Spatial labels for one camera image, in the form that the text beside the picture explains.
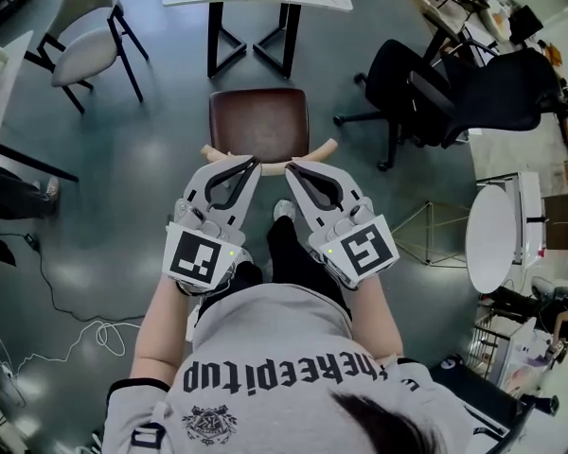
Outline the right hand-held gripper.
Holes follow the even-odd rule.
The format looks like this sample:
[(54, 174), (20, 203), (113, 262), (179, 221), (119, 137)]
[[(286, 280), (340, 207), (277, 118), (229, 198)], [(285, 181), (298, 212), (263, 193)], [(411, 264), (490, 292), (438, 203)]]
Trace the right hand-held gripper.
[[(371, 200), (360, 200), (359, 187), (346, 171), (321, 162), (293, 161), (285, 166), (285, 178), (313, 230), (309, 245), (315, 258), (345, 288), (357, 288), (399, 260), (384, 215), (374, 213)], [(358, 202), (326, 226), (349, 198)]]

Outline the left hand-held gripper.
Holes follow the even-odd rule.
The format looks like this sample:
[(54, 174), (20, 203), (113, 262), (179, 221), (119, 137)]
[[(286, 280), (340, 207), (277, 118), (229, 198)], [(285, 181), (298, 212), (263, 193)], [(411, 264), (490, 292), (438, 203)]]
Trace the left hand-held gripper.
[[(236, 176), (229, 198), (225, 202), (213, 200), (212, 189)], [(209, 296), (229, 287), (245, 241), (245, 234), (238, 229), (260, 177), (261, 164), (256, 157), (227, 157), (201, 167), (186, 187), (186, 200), (175, 203), (166, 227), (163, 273), (185, 295)], [(211, 207), (211, 218), (197, 207)]]

